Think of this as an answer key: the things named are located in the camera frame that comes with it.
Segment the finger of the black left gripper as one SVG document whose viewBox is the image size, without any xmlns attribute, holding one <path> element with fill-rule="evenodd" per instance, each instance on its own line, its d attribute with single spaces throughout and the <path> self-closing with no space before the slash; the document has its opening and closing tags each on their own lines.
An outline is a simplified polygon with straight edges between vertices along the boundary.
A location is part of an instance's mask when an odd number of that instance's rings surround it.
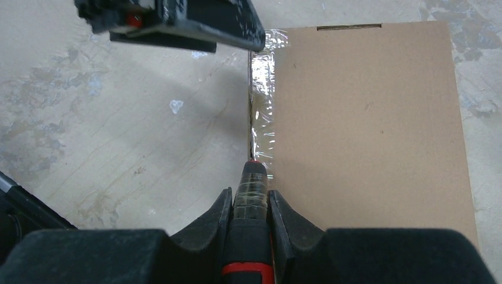
<svg viewBox="0 0 502 284">
<path fill-rule="evenodd" d="M 154 0 L 74 2 L 94 34 L 119 43 L 215 53 L 217 44 L 264 49 L 265 29 L 251 1 Z"/>
</svg>

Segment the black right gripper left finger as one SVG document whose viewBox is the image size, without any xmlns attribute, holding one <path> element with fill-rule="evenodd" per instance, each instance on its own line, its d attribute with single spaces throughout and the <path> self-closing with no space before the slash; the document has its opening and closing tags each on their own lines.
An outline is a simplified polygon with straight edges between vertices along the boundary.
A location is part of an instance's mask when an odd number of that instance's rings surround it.
<svg viewBox="0 0 502 284">
<path fill-rule="evenodd" d="M 35 231 L 1 266 L 1 282 L 216 283 L 231 197 L 224 189 L 174 235 L 161 229 Z"/>
</svg>

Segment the brown cardboard express box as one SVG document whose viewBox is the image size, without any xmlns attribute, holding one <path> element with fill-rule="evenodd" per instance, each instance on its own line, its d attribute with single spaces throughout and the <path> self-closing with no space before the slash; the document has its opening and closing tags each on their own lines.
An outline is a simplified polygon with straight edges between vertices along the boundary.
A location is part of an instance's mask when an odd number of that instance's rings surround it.
<svg viewBox="0 0 502 284">
<path fill-rule="evenodd" d="M 248 66 L 252 157 L 300 215 L 478 242 L 446 22 L 269 30 Z"/>
</svg>

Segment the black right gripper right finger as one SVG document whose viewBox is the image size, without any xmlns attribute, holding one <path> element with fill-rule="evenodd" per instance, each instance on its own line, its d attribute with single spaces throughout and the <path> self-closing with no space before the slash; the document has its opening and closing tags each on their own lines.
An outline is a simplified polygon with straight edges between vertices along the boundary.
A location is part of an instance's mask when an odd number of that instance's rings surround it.
<svg viewBox="0 0 502 284">
<path fill-rule="evenodd" d="M 461 233 L 431 228 L 322 230 L 269 193 L 278 283 L 494 283 Z"/>
</svg>

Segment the red black utility knife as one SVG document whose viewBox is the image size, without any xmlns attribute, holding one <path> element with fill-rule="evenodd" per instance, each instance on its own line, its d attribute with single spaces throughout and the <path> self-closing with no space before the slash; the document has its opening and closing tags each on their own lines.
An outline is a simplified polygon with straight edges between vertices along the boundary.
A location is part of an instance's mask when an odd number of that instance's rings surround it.
<svg viewBox="0 0 502 284">
<path fill-rule="evenodd" d="M 275 282 L 268 224 L 268 175 L 266 167 L 256 160 L 244 164 L 234 197 L 220 282 Z"/>
</svg>

